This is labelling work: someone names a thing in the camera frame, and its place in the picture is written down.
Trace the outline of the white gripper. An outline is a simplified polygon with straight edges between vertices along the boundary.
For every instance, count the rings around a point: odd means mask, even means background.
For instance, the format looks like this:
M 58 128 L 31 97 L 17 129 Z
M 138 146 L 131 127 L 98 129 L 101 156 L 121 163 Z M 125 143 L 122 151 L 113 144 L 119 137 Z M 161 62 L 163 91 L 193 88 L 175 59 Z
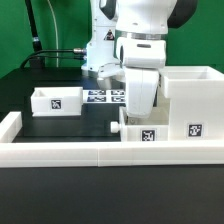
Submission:
M 156 96 L 159 70 L 166 62 L 166 42 L 119 37 L 116 56 L 125 76 L 127 115 L 148 118 Z

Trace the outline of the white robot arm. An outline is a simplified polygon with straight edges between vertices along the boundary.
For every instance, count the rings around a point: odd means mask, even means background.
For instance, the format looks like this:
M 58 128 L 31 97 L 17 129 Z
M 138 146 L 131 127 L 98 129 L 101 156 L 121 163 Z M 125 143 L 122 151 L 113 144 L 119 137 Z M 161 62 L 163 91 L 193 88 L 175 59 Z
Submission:
M 92 37 L 86 46 L 85 75 L 102 89 L 111 79 L 125 84 L 126 111 L 150 116 L 166 64 L 166 36 L 195 13 L 198 0 L 90 0 Z

